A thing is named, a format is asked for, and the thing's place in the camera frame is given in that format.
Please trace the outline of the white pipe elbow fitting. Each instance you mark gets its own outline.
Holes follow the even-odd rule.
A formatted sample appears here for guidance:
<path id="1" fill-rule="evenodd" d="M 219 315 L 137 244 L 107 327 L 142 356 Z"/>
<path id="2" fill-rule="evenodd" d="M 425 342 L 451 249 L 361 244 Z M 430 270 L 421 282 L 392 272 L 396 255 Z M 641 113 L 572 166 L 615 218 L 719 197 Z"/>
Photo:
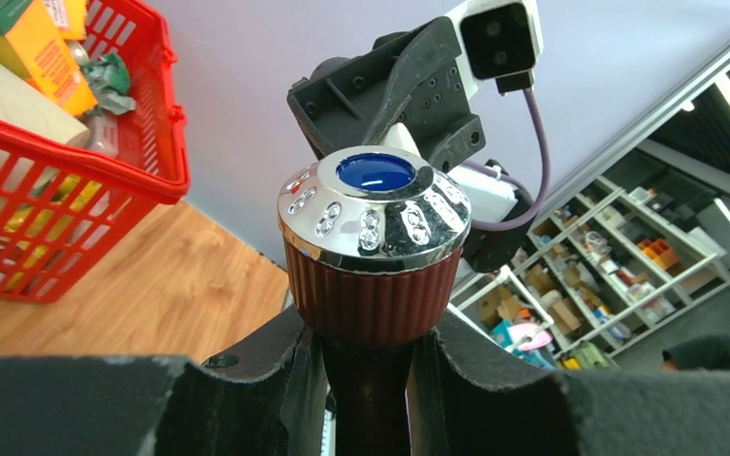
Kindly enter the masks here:
<path id="1" fill-rule="evenodd" d="M 402 150 L 419 158 L 422 157 L 413 135 L 403 123 L 393 124 L 378 144 L 380 146 Z"/>

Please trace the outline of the brown water faucet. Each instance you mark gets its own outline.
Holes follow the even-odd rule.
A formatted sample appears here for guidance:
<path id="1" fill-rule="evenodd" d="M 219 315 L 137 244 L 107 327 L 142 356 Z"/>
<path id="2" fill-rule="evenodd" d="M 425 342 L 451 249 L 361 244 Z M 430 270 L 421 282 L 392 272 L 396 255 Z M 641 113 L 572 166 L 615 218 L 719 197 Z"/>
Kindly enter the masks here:
<path id="1" fill-rule="evenodd" d="M 295 306 L 336 400 L 337 453 L 409 454 L 413 346 L 448 306 L 468 197 L 420 156 L 367 145 L 296 173 L 277 205 Z"/>

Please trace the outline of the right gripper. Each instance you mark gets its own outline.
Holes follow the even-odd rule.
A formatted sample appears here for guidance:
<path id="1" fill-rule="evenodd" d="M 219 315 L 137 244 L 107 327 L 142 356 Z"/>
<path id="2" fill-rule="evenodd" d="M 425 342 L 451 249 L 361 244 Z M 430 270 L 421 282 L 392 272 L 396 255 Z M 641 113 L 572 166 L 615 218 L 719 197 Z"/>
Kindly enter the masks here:
<path id="1" fill-rule="evenodd" d="M 448 172 L 486 144 L 467 99 L 455 27 L 438 17 L 378 38 L 354 58 L 332 58 L 289 89 L 287 104 L 316 157 L 381 143 L 403 124 L 422 158 Z"/>

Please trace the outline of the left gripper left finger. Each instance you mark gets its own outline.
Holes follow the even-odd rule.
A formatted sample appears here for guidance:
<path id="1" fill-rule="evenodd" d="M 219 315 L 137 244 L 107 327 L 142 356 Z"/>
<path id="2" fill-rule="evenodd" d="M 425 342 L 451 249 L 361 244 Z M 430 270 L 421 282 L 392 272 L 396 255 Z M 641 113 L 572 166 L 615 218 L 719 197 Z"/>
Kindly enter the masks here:
<path id="1" fill-rule="evenodd" d="M 0 356 L 0 455 L 318 455 L 325 398 L 294 309 L 203 363 Z"/>

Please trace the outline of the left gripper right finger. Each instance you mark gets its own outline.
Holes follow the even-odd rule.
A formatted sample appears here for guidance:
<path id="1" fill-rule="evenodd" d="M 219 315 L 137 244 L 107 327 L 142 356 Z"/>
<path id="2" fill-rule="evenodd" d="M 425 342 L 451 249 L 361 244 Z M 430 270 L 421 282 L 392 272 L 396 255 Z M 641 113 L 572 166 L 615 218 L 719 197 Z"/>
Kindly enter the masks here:
<path id="1" fill-rule="evenodd" d="M 409 395 L 416 455 L 730 455 L 730 372 L 542 370 L 452 313 Z"/>

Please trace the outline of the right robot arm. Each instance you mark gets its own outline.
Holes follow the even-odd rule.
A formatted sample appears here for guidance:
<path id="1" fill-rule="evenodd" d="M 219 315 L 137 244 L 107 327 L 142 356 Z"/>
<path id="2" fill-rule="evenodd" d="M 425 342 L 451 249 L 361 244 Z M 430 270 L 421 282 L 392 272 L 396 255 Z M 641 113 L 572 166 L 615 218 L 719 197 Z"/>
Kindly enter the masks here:
<path id="1" fill-rule="evenodd" d="M 289 89 L 317 159 L 279 192 L 294 255 L 364 276 L 512 258 L 534 204 L 497 163 L 471 161 L 486 140 L 460 25 L 451 14 L 382 36 Z"/>

